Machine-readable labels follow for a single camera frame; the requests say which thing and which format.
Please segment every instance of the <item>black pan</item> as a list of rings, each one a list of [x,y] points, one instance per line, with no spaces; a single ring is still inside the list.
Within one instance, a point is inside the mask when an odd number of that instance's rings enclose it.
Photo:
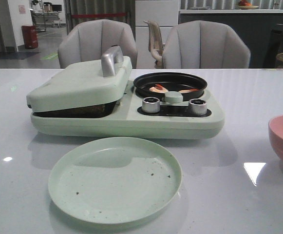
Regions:
[[[164,93],[156,93],[149,90],[156,84],[164,86],[169,91],[198,89],[198,91],[182,94],[184,101],[188,101],[193,98],[199,98],[208,85],[207,82],[200,77],[178,72],[158,72],[145,74],[137,77],[133,84],[136,87],[136,91],[139,95],[143,97],[156,97],[161,101],[164,101]]]

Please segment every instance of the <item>glossy tabletop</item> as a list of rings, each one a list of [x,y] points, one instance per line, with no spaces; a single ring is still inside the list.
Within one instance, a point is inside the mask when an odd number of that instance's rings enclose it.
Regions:
[[[268,139],[268,121],[283,115],[283,70],[172,70],[208,82],[225,126],[211,139],[150,139],[178,159],[182,186],[153,220],[112,228],[70,217],[49,196],[56,162],[97,139],[32,126],[26,95],[59,71],[0,69],[0,234],[283,234],[283,162]],[[159,71],[133,70],[131,79]]]

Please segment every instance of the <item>green plate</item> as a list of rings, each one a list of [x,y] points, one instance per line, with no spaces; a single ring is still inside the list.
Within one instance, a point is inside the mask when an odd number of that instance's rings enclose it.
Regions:
[[[121,224],[163,209],[181,185],[181,168],[164,147],[134,137],[81,145],[51,171],[48,190],[65,213],[91,223]]]

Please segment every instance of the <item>tiled floor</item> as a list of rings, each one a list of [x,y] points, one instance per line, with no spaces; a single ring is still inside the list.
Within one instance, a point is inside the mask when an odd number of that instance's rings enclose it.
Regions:
[[[65,26],[47,27],[46,32],[38,33],[38,48],[24,49],[21,52],[39,52],[26,59],[0,59],[0,68],[60,68],[58,46],[67,35]]]

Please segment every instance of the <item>red trash can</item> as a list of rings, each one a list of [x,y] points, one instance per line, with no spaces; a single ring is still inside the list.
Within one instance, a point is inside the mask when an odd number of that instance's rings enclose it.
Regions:
[[[34,49],[38,47],[38,36],[34,25],[21,26],[24,47],[26,49]]]

